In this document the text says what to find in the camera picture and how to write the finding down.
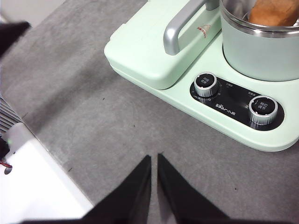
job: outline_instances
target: pot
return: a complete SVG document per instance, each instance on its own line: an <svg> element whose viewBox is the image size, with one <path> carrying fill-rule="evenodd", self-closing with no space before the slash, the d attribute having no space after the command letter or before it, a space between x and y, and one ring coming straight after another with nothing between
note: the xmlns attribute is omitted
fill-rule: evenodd
<svg viewBox="0 0 299 224"><path fill-rule="evenodd" d="M299 26L268 27L248 22L256 0L220 0L223 52L238 72L258 80L299 78Z"/></svg>

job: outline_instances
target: food in pot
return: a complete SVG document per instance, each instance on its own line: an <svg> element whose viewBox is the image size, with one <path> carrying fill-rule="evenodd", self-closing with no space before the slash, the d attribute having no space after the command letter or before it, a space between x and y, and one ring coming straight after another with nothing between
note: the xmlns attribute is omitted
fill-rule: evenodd
<svg viewBox="0 0 299 224"><path fill-rule="evenodd" d="M264 26L293 26L299 18L299 0L257 0L249 22Z"/></svg>

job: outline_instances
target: control knob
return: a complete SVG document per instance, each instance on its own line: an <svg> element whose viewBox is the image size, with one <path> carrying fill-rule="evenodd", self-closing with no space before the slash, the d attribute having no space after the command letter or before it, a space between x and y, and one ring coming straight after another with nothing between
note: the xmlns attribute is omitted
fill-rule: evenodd
<svg viewBox="0 0 299 224"><path fill-rule="evenodd" d="M196 76L194 86L200 97L211 97L215 95L219 89L217 77L210 72L204 72Z"/></svg>
<svg viewBox="0 0 299 224"><path fill-rule="evenodd" d="M257 125L271 124L278 112L278 103L268 96L254 97L249 103L250 120Z"/></svg>

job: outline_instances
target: silver handle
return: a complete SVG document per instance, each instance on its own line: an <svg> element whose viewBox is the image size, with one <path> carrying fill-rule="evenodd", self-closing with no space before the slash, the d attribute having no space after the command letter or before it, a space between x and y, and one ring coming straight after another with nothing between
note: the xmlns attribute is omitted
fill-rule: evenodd
<svg viewBox="0 0 299 224"><path fill-rule="evenodd" d="M204 4L206 4L206 9L210 11L219 6L219 0L190 0L167 25L164 32L164 49L167 54L176 55L179 53L179 32Z"/></svg>

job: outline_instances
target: heater grille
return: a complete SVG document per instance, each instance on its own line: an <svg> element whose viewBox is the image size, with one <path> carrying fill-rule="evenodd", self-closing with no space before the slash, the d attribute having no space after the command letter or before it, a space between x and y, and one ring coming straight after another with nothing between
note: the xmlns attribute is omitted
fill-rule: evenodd
<svg viewBox="0 0 299 224"><path fill-rule="evenodd" d="M0 136L7 132L14 124L22 122L21 118L0 97Z"/></svg>

